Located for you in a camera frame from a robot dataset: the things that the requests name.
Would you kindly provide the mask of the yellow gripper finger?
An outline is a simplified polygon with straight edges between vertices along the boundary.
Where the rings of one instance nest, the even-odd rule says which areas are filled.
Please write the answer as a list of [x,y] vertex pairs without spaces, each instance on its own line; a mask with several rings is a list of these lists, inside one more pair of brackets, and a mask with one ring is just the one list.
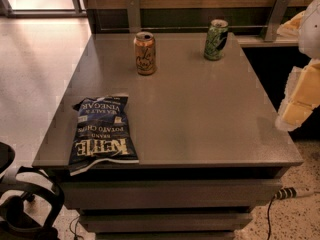
[[294,66],[284,94],[275,126],[281,131],[294,131],[320,106],[320,60],[311,59],[304,68]]
[[301,20],[304,16],[305,12],[302,11],[292,17],[290,20],[286,21],[285,23],[281,24],[277,29],[277,34],[280,36],[290,37],[290,36],[297,36],[299,33],[299,27]]

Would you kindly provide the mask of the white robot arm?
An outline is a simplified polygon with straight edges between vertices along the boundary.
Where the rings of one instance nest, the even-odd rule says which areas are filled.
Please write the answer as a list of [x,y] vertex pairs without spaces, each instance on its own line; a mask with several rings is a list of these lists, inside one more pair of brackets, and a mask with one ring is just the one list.
[[285,97],[278,109],[275,126],[282,131],[299,128],[313,110],[320,106],[320,0],[313,0],[307,9],[280,27],[280,31],[295,28],[299,52],[310,62],[294,66],[285,86]]

